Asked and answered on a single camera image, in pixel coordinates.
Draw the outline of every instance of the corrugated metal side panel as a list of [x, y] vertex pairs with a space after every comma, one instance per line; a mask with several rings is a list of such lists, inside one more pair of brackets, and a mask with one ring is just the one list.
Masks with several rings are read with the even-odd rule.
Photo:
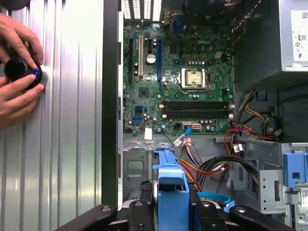
[[103, 0], [32, 0], [49, 82], [31, 119], [0, 130], [0, 230], [53, 231], [101, 202]]

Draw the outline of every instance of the cpu socket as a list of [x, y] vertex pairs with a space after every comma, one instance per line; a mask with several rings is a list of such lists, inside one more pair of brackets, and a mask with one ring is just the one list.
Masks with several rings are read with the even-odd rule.
[[182, 89], [206, 89], [205, 69], [182, 68], [180, 84]]

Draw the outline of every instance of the pci express slot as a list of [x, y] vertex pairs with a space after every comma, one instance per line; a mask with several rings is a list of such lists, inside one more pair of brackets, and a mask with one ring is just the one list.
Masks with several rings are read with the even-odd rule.
[[134, 76], [134, 39], [128, 41], [128, 80], [131, 83]]
[[198, 108], [199, 110], [208, 110], [208, 109], [227, 109], [229, 108], [228, 102], [187, 102], [187, 101], [165, 101], [163, 103], [163, 108], [167, 110], [188, 110]]
[[157, 40], [157, 82], [161, 82], [162, 80], [162, 41], [161, 39]]
[[138, 53], [138, 76], [142, 77], [143, 76], [143, 41], [144, 41], [144, 36], [140, 35], [138, 38], [138, 48], [139, 48], [139, 53]]
[[226, 111], [213, 111], [213, 112], [200, 112], [200, 111], [169, 111], [165, 110], [163, 112], [163, 118], [168, 119], [223, 119], [229, 118], [229, 113]]

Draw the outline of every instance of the hand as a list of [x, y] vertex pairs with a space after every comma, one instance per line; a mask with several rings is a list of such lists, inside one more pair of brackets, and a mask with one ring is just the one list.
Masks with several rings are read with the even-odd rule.
[[[5, 39], [12, 46], [12, 48], [15, 49], [20, 57], [22, 57], [30, 67], [36, 69], [37, 66], [35, 65], [30, 53], [26, 49], [21, 39], [27, 41], [31, 45], [31, 48], [36, 55], [37, 62], [39, 64], [43, 64], [43, 49], [36, 34], [29, 28], [1, 13], [0, 36], [2, 39]], [[3, 63], [6, 63], [9, 59], [10, 57], [7, 54], [5, 48], [0, 46], [0, 60]]]
[[38, 84], [21, 92], [34, 80], [34, 75], [28, 75], [8, 84], [6, 77], [0, 77], [0, 129], [23, 123], [30, 117], [44, 86]]

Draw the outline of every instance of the green motherboard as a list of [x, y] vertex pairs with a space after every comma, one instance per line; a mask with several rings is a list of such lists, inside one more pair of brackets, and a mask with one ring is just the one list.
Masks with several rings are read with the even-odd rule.
[[225, 132], [232, 118], [230, 27], [175, 33], [163, 24], [124, 27], [125, 132]]

